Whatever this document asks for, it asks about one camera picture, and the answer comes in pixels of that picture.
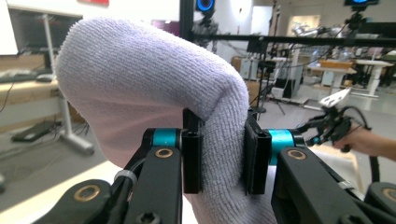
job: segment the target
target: black monitor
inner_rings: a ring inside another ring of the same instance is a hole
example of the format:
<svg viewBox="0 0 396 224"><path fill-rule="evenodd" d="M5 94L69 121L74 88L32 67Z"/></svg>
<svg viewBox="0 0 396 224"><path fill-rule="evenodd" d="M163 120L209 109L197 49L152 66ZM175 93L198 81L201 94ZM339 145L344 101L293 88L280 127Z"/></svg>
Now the black monitor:
<svg viewBox="0 0 396 224"><path fill-rule="evenodd" d="M46 67L50 68L49 47L44 26L44 14L10 8L12 29L18 53L44 54ZM52 47L56 53L64 42L70 27L82 17L48 14Z"/></svg>

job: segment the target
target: knit fabric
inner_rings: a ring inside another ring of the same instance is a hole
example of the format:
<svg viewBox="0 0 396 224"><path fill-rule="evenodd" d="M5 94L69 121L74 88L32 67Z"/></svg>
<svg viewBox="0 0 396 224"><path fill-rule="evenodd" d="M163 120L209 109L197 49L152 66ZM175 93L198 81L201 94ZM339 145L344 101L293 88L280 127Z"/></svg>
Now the knit fabric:
<svg viewBox="0 0 396 224"><path fill-rule="evenodd" d="M89 122L104 155L123 167L147 128L181 128L182 109L204 122L204 191L191 195L200 223L272 223L274 170L267 193L242 182L248 91L217 55L142 22L83 20L57 59L66 99Z"/></svg>

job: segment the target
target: wall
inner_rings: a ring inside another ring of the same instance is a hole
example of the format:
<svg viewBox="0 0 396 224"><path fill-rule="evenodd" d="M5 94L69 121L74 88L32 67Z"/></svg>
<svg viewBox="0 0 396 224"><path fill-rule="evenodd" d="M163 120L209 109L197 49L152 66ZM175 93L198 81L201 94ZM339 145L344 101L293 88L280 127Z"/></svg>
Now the wall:
<svg viewBox="0 0 396 224"><path fill-rule="evenodd" d="M271 20L272 11L272 7L253 7L250 32L253 34L261 33L261 35L268 35L269 20Z"/></svg>
<svg viewBox="0 0 396 224"><path fill-rule="evenodd" d="M290 16L321 15L320 25L333 26L342 24L353 14L350 7L344 7L344 0L278 0L281 8L278 35L287 33ZM271 6L272 0L254 0L254 6ZM364 18L372 18L373 21L396 22L395 0L381 0L379 5L367 7L362 12Z"/></svg>
<svg viewBox="0 0 396 224"><path fill-rule="evenodd" d="M313 16L293 16L290 17L290 23L289 23L289 28L287 35L293 36L295 35L293 31L291 30L296 24L302 24L306 25L307 27L305 29L312 29L312 28L317 28L320 23L320 15L313 15Z"/></svg>
<svg viewBox="0 0 396 224"><path fill-rule="evenodd" d="M9 7L30 9L35 11L61 13L69 15L83 15L84 18L92 16L111 16L118 18L135 19L150 22L151 20L179 20L179 0L110 0L109 7L98 7L83 4L77 0L7 0ZM252 0L217 0L214 19L219 23L222 33L236 35L238 26L240 35L250 34L252 15ZM194 18L199 20L202 16L195 13ZM237 53L218 44L218 55L227 62ZM234 42L236 47L245 49L246 42Z"/></svg>
<svg viewBox="0 0 396 224"><path fill-rule="evenodd" d="M266 6L266 7L272 7L274 1L272 0L254 0L253 5L254 6ZM289 21L290 17L292 16L291 10L291 4L287 2L281 2L277 1L277 6L280 6L280 16L278 18L277 22L277 31L276 35L286 35L288 26L289 26ZM273 26L270 30L270 35L274 35L275 31L275 22L276 22L276 13L273 13Z"/></svg>
<svg viewBox="0 0 396 224"><path fill-rule="evenodd" d="M214 20L219 24L219 33L236 35L239 27L240 35L250 34L253 12L252 0L217 0L215 10ZM201 18L200 13L195 13L195 21ZM217 54L226 62L230 63L233 56L240 55L237 51L228 47L228 44L232 44L240 49L242 54L246 54L245 51L248 47L246 41L219 41Z"/></svg>
<svg viewBox="0 0 396 224"><path fill-rule="evenodd" d="M68 15L115 16L150 21L178 20L179 0L110 0L108 7L77 0L7 0L9 7Z"/></svg>
<svg viewBox="0 0 396 224"><path fill-rule="evenodd" d="M322 6L321 23L324 26L332 26L344 23L345 19L352 16L353 12L350 7L344 7L344 0L326 1L326 5ZM367 7L362 12L364 18L372 18L373 21L393 21L396 22L395 0L381 0L377 6Z"/></svg>
<svg viewBox="0 0 396 224"><path fill-rule="evenodd" d="M17 43L14 38L6 0L0 0L0 34L0 55L17 54Z"/></svg>

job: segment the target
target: floor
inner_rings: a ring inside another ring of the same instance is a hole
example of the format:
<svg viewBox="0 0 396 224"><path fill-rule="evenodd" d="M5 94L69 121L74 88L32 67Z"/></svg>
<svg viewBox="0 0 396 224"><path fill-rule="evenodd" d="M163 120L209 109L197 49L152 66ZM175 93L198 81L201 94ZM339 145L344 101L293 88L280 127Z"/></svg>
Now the floor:
<svg viewBox="0 0 396 224"><path fill-rule="evenodd" d="M326 92L328 90L315 89L311 85L302 85L298 91L298 97L309 97L311 99L310 104L315 104L318 99L326 95ZM360 108L369 125L373 127L373 132L396 139L394 134L394 127L396 127L395 92L396 85L388 88L379 88L377 94L380 97L378 99L351 95L343 102L343 105L354 105ZM298 124L320 114L319 111L304 109L299 105L280 103L280 106L285 110L285 116L282 115L278 105L274 102L264 103L267 112L262 114L259 120L262 128L292 129ZM94 136L90 131L87 131L85 126L76 124L74 131L96 145ZM313 135L314 133L314 131L309 131L304 136ZM25 206L26 204L34 206L32 204L43 201L41 200L42 193L51 192L54 186L61 186L67 183L68 185L64 186L64 189L70 188L74 183L69 183L68 181L73 177L84 174L83 179L91 177L109 179L111 181L109 176L112 176L118 170L118 167L111 166L109 162L106 162L106 158L99 150L88 156L59 140L55 133L32 145L12 144L9 141L11 135L12 133L0 135L0 146L2 146L0 151L0 173L7 180L6 191L0 194L0 223L10 223L8 218L15 217L12 214L31 209L22 207L24 204ZM367 188L370 183L368 158L360 153L354 153L358 159L363 186ZM396 173L394 172L396 163L381 158L380 164L381 180L396 183ZM105 169L107 172L96 169L96 173L94 173L93 168L98 167L102 167L101 169ZM52 199L52 203L53 201L56 202L56 197L59 196L56 195L54 197L55 199ZM29 199L36 199L36 201L28 203Z"/></svg>

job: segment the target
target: desk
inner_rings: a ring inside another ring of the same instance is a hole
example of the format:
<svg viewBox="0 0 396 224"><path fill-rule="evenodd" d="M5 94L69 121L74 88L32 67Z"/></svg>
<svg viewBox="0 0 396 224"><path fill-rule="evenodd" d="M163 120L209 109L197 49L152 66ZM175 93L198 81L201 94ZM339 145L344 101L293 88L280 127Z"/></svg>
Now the desk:
<svg viewBox="0 0 396 224"><path fill-rule="evenodd" d="M312 71L319 72L333 72L334 78L332 79L332 85L330 86L329 95L340 91L341 82L343 81L343 76L345 74L356 74L356 71L352 68L349 69L339 69L339 68L329 68L329 67L319 67L319 66L308 66Z"/></svg>
<svg viewBox="0 0 396 224"><path fill-rule="evenodd" d="M0 109L4 106L4 110L0 113L0 133L60 117L59 94L56 80L1 84Z"/></svg>
<svg viewBox="0 0 396 224"><path fill-rule="evenodd" d="M352 92L351 94L377 98L378 96L375 95L375 90L379 85L382 68L393 66L393 64L382 62L382 61L371 61L371 60L356 60L356 64L373 66L374 67L374 69L373 69L374 70L374 72L373 72L374 80L371 83L370 87L368 88L369 89L368 94L359 93L359 92Z"/></svg>
<svg viewBox="0 0 396 224"><path fill-rule="evenodd" d="M73 147L92 154L94 152L93 145L73 134L69 107L62 95L58 97L60 95L56 80L51 83L30 81L0 85L0 106L5 105L0 114L0 128L4 129L3 132L9 131L18 127L33 125L34 123L29 123L32 120L37 123L45 117L52 116L53 118L53 116L61 113L64 119L62 139Z"/></svg>

